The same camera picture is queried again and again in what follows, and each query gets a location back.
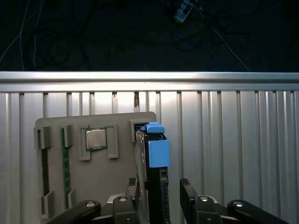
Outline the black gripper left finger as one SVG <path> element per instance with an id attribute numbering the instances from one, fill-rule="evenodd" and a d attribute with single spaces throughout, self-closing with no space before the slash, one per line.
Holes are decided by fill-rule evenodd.
<path id="1" fill-rule="evenodd" d="M 84 200 L 58 215 L 54 224 L 139 224 L 137 212 L 139 181 L 129 178 L 126 193 L 109 197 L 105 205 Z"/>

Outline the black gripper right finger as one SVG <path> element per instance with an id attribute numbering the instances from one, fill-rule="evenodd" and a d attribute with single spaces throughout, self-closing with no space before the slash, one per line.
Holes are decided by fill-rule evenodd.
<path id="1" fill-rule="evenodd" d="M 199 195 L 186 178 L 180 179 L 180 206 L 188 224 L 284 223 L 284 220 L 241 199 L 222 206 L 212 196 Z"/>

